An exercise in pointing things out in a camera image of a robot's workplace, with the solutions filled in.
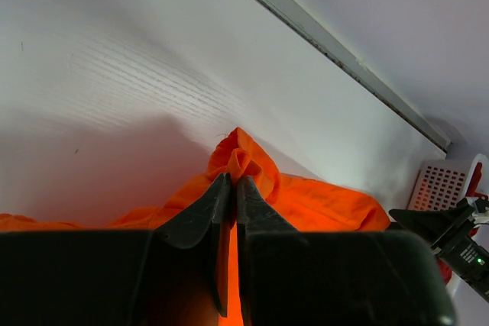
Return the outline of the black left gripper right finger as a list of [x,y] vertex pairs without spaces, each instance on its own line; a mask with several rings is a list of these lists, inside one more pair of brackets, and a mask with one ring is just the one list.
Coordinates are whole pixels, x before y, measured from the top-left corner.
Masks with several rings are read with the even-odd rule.
[[405,231],[305,232],[237,191],[238,270],[246,325],[454,325],[427,245]]

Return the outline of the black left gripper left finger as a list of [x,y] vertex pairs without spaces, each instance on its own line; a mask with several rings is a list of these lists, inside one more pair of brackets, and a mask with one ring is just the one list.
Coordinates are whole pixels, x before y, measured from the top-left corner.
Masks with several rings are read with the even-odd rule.
[[153,230],[1,235],[3,325],[216,325],[227,313],[232,182]]

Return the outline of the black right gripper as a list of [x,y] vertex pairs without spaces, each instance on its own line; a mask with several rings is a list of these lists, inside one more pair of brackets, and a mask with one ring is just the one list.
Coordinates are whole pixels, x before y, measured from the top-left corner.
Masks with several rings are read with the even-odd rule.
[[436,257],[487,302],[488,251],[469,235],[473,213],[474,206],[466,199],[441,211],[389,210],[396,223],[427,241]]

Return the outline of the orange t shirt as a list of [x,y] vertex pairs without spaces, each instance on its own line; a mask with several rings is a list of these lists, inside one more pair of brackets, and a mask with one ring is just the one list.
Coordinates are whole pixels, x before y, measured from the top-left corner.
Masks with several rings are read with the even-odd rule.
[[105,227],[69,222],[37,221],[21,215],[1,216],[4,232],[153,230],[198,200],[215,179],[225,174],[232,182],[229,206],[227,313],[216,325],[246,325],[241,314],[238,270],[237,186],[251,177],[264,201],[292,226],[305,232],[382,231],[389,225],[385,210],[369,195],[327,182],[282,173],[275,162],[241,128],[234,129],[213,151],[207,169],[182,186],[160,207],[136,208]]

